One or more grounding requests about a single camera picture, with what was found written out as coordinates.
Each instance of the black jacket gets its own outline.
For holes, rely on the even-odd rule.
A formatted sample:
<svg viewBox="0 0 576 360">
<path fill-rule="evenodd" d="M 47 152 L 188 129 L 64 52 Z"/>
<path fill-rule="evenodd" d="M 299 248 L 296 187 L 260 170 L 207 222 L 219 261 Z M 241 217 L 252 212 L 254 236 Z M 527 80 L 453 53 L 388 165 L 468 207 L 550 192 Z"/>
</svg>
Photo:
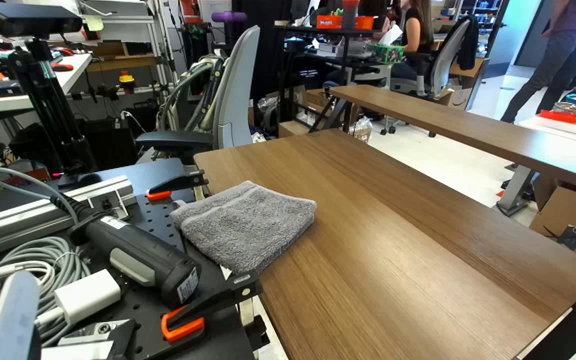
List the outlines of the black jacket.
<svg viewBox="0 0 576 360">
<path fill-rule="evenodd" d="M 445 40 L 448 41 L 448 39 L 453 36 L 454 32 L 459 28 L 459 26 L 467 20 L 470 20 L 470 25 L 466 29 L 466 34 L 464 35 L 461 47 L 457 51 L 457 64 L 459 64 L 459 68 L 461 70 L 471 70 L 475 68 L 475 57 L 477 55 L 477 47 L 479 46 L 480 42 L 480 27 L 475 17 L 469 15 L 459 19 L 459 21 L 455 23 L 452 29 L 450 29 L 450 32 L 448 32 Z"/>
</svg>

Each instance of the wood grain surface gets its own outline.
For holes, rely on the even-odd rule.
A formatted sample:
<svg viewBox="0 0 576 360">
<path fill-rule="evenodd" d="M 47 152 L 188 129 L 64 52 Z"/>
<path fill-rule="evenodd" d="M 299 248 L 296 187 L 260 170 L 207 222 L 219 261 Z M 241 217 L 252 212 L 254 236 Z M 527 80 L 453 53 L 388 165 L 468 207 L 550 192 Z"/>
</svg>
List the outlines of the wood grain surface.
<svg viewBox="0 0 576 360">
<path fill-rule="evenodd" d="M 510 360 L 576 301 L 576 253 L 339 130 L 195 160 L 317 202 L 260 276 L 291 360 Z"/>
<path fill-rule="evenodd" d="M 330 94 L 576 185 L 576 141 L 369 85 Z"/>
</svg>

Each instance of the scanner label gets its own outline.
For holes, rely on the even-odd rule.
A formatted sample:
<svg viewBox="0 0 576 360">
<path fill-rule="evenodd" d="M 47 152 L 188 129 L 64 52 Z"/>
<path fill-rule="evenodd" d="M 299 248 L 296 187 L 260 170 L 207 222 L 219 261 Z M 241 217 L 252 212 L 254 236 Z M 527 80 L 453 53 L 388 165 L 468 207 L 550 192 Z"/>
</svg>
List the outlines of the scanner label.
<svg viewBox="0 0 576 360">
<path fill-rule="evenodd" d="M 112 216 L 104 216 L 101 218 L 101 221 L 102 221 L 102 223 L 106 223 L 117 230 L 120 230 L 124 226 L 128 225 L 127 222 L 121 221 L 120 219 L 114 218 Z"/>
<path fill-rule="evenodd" d="M 194 267 L 192 271 L 190 271 L 190 275 L 176 289 L 176 292 L 179 294 L 179 301 L 181 301 L 182 304 L 195 292 L 198 284 L 197 267 Z"/>
</svg>

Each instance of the folded towel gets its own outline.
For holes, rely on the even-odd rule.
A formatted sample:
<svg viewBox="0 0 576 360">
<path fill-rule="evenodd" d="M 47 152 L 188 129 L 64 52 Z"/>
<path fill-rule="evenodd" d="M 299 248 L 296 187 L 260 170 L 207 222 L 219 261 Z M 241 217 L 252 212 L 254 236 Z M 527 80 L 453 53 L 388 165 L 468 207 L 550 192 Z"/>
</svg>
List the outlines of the folded towel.
<svg viewBox="0 0 576 360">
<path fill-rule="evenodd" d="M 313 223 L 317 203 L 246 181 L 193 203 L 178 202 L 174 225 L 199 251 L 236 274 L 263 269 Z"/>
</svg>

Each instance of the gray office chair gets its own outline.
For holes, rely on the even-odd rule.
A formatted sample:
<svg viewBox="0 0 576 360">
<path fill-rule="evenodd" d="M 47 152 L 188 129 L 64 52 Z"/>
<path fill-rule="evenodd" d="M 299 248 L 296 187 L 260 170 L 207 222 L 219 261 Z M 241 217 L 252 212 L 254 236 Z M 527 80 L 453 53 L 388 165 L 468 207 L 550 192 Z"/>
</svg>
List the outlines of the gray office chair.
<svg viewBox="0 0 576 360">
<path fill-rule="evenodd" d="M 453 28 L 446 36 L 438 52 L 434 54 L 420 52 L 406 54 L 407 58 L 414 60 L 417 64 L 416 80 L 393 77 L 390 79 L 390 90 L 416 96 L 417 98 L 438 100 L 441 93 L 448 86 L 450 68 L 462 46 L 471 21 L 473 21 L 471 18 L 466 18 L 464 21 L 457 23 L 455 25 L 457 28 Z M 428 69 L 430 69 L 429 77 L 426 76 Z M 388 127 L 386 119 L 384 129 Z M 434 138 L 436 134 L 431 131 L 428 135 Z"/>
<path fill-rule="evenodd" d="M 153 147 L 181 158 L 184 164 L 192 164 L 196 153 L 252 144 L 248 108 L 259 32 L 258 26 L 246 30 L 225 64 L 215 99 L 198 126 L 200 130 L 211 132 L 148 132 L 137 138 L 137 145 Z"/>
</svg>

